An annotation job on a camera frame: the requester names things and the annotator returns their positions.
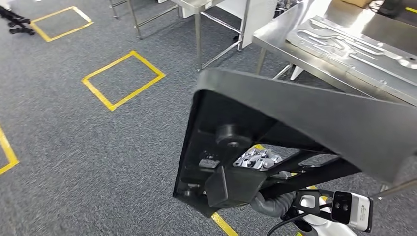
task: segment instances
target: bolt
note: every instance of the bolt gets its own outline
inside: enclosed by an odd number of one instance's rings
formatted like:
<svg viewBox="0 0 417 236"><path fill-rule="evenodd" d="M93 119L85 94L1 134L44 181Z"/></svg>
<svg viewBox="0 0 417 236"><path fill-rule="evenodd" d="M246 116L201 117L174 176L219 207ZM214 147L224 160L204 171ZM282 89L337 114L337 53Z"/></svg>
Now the bolt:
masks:
<svg viewBox="0 0 417 236"><path fill-rule="evenodd" d="M232 147L232 148L237 148L239 147L239 143L236 141L233 141L233 142L228 143L227 146Z"/></svg>
<svg viewBox="0 0 417 236"><path fill-rule="evenodd" d="M191 191L190 190L187 190L187 191L185 191L184 192L184 195L186 196L186 197L190 197L191 196Z"/></svg>

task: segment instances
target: stainless steel table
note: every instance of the stainless steel table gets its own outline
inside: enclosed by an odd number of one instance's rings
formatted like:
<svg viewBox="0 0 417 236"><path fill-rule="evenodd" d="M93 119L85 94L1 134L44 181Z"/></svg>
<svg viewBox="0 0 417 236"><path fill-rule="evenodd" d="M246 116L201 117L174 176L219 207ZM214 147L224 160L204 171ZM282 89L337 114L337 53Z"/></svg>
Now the stainless steel table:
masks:
<svg viewBox="0 0 417 236"><path fill-rule="evenodd" d="M366 13L359 7L339 0L304 0L254 33L253 43L262 47L257 73L262 69L266 51L270 51L278 53L288 62L345 92L381 100L404 102L395 95L286 41L286 36L290 31L314 16L320 16L343 27L348 27L352 34L366 35L417 55L417 28L411 25L378 14L369 14L369 11Z"/></svg>
<svg viewBox="0 0 417 236"><path fill-rule="evenodd" d="M225 55L228 51L230 51L232 48L237 47L238 50L242 49L242 45L243 45L243 37L244 37L244 32L245 32L245 28L246 28L246 18L247 18L247 12L248 12L248 5L250 3L250 0L247 0L246 2L246 10L245 10L245 14L244 14L244 18L242 20L242 24L240 26L240 29L237 29L225 22L223 22L222 20L215 18L214 16L211 16L207 13L205 13L204 11L206 11L207 9L216 6L217 4L225 1L225 0L170 0L173 3L175 3L176 5L167 9L164 12L159 13L158 15L155 15L147 20L144 20L140 23L138 23L138 20L136 18L135 12L133 10L133 6L132 6L132 0L127 0L130 12L133 16L133 20L134 20L134 24L135 24L135 28L137 30L138 33L138 38L142 39L141 36L141 32L139 30L140 26L143 26L175 9L178 10L178 17L181 17L181 9L185 8L188 11L190 11L192 14L194 14L194 19L195 19L195 33L196 33L196 44L197 44L197 69L200 71L202 69L204 69L205 67L209 66L210 64L212 64L214 61L216 61L217 59L219 59L221 56ZM201 49L201 15L206 16L207 18L227 27L230 30L233 30L234 32L239 34L239 40L235 43L233 43L232 45L230 45L228 48L226 48L225 50L223 50L221 53L219 53L218 55L216 55L215 57L213 57L212 59L210 59L208 62L203 63L202 61L202 49Z"/></svg>

